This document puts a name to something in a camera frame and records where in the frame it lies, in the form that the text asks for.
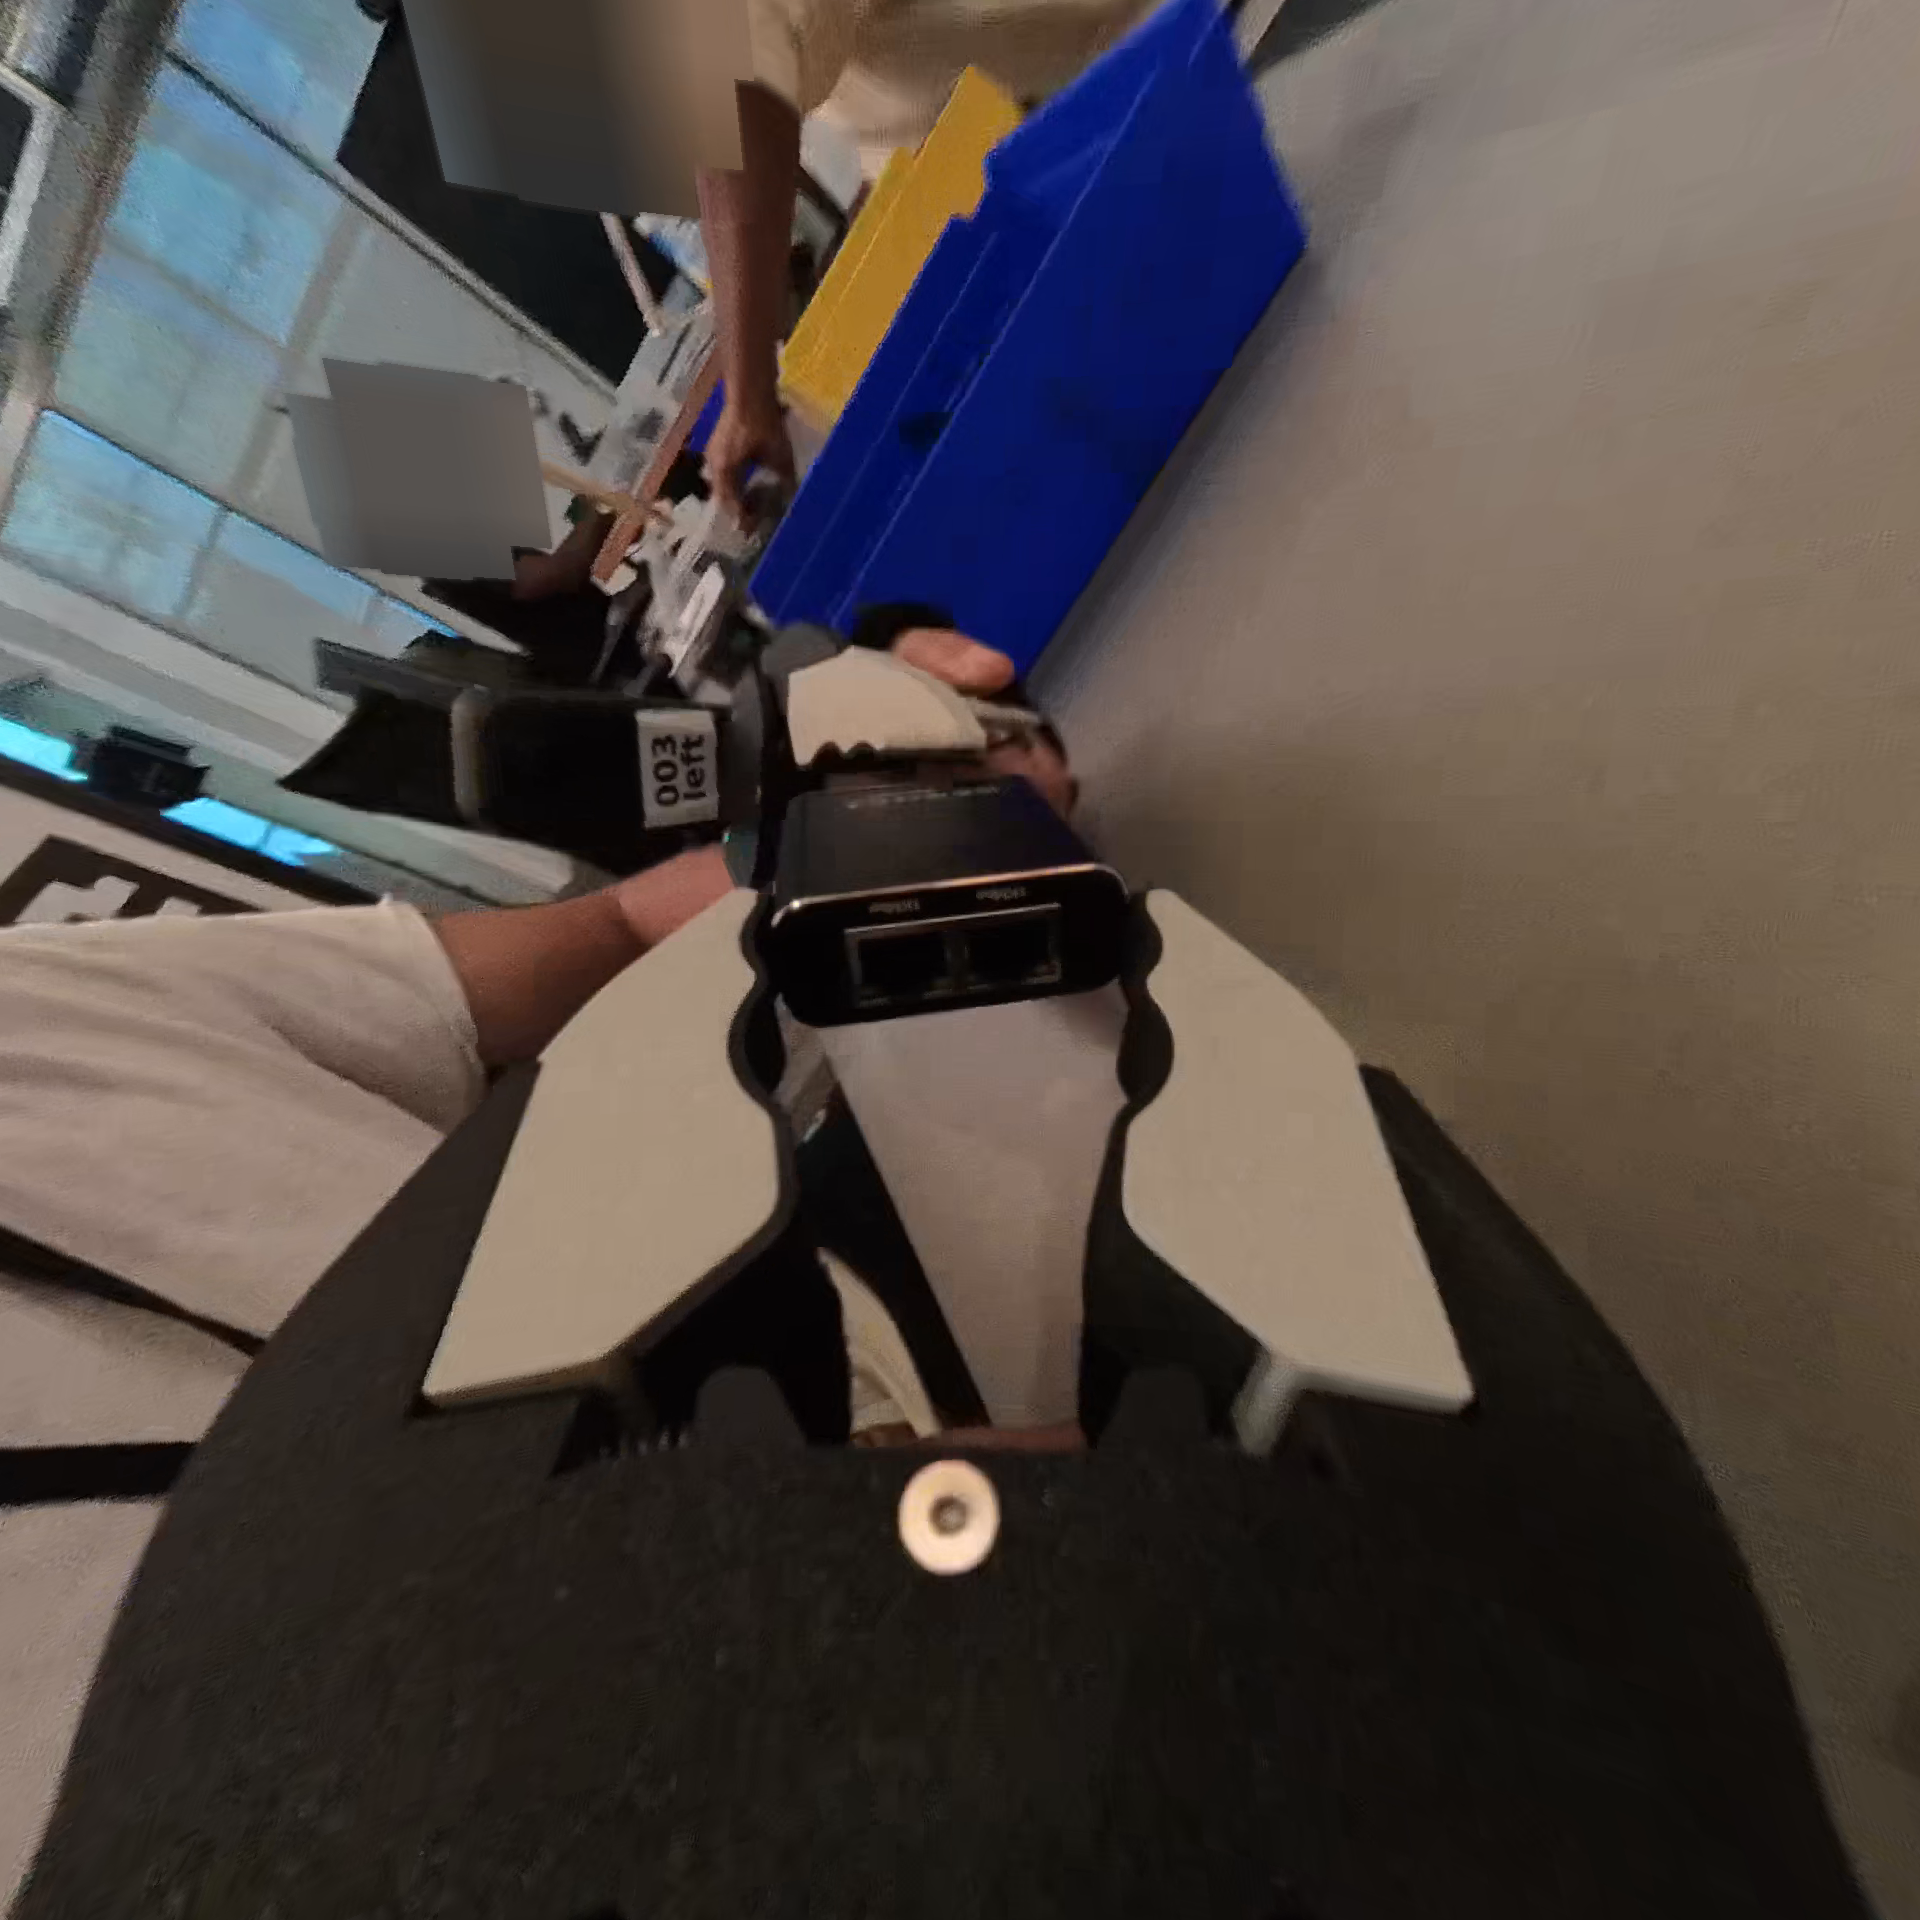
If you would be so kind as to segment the blue storage bin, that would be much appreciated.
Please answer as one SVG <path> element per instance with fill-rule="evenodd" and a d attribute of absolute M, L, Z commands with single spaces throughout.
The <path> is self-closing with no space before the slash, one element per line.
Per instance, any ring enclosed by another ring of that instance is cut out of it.
<path fill-rule="evenodd" d="M 753 575 L 1032 667 L 1305 253 L 1220 4 L 1163 4 L 987 156 Z"/>

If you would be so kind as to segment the yellow storage bin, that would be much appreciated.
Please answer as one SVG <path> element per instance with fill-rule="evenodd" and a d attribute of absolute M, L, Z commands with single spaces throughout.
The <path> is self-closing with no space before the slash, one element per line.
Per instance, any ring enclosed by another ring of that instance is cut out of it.
<path fill-rule="evenodd" d="M 987 156 L 1020 124 L 1017 101 L 971 64 L 924 142 L 889 156 L 783 350 L 783 395 L 807 429 L 834 429 L 946 226 L 973 218 Z"/>

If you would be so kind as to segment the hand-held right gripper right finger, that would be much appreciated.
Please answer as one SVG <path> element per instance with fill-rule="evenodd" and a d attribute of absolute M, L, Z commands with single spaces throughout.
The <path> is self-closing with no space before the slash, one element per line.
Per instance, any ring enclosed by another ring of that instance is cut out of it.
<path fill-rule="evenodd" d="M 1457 1418 L 1477 1390 L 1357 1059 L 1169 888 L 1133 900 L 1120 1111 L 1088 1218 L 1076 1415 L 1175 1372 L 1272 1455 L 1309 1397 Z"/>

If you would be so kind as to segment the person's left forearm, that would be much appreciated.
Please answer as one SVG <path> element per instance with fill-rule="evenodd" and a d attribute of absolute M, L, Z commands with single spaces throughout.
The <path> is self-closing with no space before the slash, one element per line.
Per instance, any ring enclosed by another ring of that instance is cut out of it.
<path fill-rule="evenodd" d="M 724 847 L 706 845 L 587 895 L 432 918 L 480 1066 L 532 1060 L 613 979 L 733 888 Z"/>

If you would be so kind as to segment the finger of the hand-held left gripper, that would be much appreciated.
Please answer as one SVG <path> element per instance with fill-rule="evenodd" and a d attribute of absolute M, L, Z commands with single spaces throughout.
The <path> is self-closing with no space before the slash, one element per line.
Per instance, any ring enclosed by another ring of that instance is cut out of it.
<path fill-rule="evenodd" d="M 799 767 L 827 758 L 979 756 L 991 747 L 969 695 L 897 656 L 848 650 L 784 682 L 786 741 Z"/>

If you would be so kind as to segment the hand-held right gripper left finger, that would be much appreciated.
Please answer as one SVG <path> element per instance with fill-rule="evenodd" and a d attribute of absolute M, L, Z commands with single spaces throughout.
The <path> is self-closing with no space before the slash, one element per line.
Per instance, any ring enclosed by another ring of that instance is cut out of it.
<path fill-rule="evenodd" d="M 760 918 L 748 887 L 709 902 L 421 1166 L 445 1284 L 421 1410 L 613 1394 L 724 1288 L 773 1286 L 799 1195 Z"/>

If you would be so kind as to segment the person's left hand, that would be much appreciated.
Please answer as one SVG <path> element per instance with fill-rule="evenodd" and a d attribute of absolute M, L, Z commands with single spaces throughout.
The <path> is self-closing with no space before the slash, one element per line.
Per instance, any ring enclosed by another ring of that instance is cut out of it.
<path fill-rule="evenodd" d="M 889 653 L 957 690 L 971 704 L 1027 711 L 1016 663 L 961 631 L 907 628 L 891 639 Z M 1045 715 L 1017 725 L 984 722 L 984 728 L 987 728 L 987 749 L 977 756 L 977 771 L 1029 782 L 1058 815 L 1071 820 L 1082 783 L 1058 728 Z"/>

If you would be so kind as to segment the black ethernet adapter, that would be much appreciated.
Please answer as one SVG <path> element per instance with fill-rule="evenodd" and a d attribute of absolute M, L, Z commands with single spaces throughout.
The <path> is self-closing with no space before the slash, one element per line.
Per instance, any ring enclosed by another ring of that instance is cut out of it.
<path fill-rule="evenodd" d="M 1023 778 L 868 783 L 786 810 L 760 955 L 813 1029 L 1111 987 L 1124 880 Z"/>

